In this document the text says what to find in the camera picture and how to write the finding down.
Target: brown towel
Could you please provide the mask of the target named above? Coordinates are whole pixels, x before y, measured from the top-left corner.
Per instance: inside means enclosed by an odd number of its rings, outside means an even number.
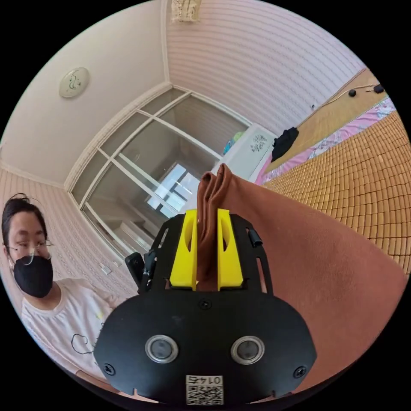
[[[198,187],[199,290],[215,289],[217,208],[253,224],[274,295],[297,309],[311,331],[317,360],[296,392],[337,374],[371,346],[405,289],[397,263],[332,217],[240,179],[223,164]]]

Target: eyeglasses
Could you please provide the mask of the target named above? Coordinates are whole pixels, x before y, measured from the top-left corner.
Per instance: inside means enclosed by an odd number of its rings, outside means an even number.
[[[20,259],[24,265],[29,265],[33,261],[35,251],[49,260],[51,258],[49,250],[52,246],[53,244],[50,241],[42,241],[36,246],[32,246],[30,243],[19,243],[16,248],[8,247],[8,249],[14,250],[18,255],[18,259]]]

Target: bamboo mat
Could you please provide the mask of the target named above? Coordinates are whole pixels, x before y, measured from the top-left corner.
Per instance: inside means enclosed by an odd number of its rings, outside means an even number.
[[[411,271],[411,145],[397,111],[264,186],[338,219]]]
[[[354,87],[377,83],[378,80],[367,68],[351,79],[328,101],[334,100],[334,98],[339,96],[342,92]],[[339,130],[345,124],[354,120],[387,96],[385,91],[381,94],[376,94],[374,92],[367,92],[366,90],[366,88],[357,89],[357,95],[355,97],[349,97],[348,94],[345,94],[335,102],[320,107],[310,117],[305,119],[298,126],[299,134],[290,150],[288,150],[282,157],[273,161],[267,167],[265,173],[274,170],[274,168],[285,163],[296,154],[317,144],[323,138]]]

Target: wall socket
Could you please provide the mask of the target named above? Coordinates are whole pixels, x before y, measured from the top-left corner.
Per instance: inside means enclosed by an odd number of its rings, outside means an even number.
[[[111,270],[106,267],[105,265],[101,265],[101,271],[103,271],[104,274],[108,275],[111,273]]]

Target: black face mask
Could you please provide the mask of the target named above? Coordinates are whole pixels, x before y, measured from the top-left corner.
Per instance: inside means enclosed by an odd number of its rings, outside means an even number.
[[[51,259],[33,256],[29,265],[18,259],[14,265],[14,278],[23,292],[32,297],[43,298],[53,286],[53,266]]]

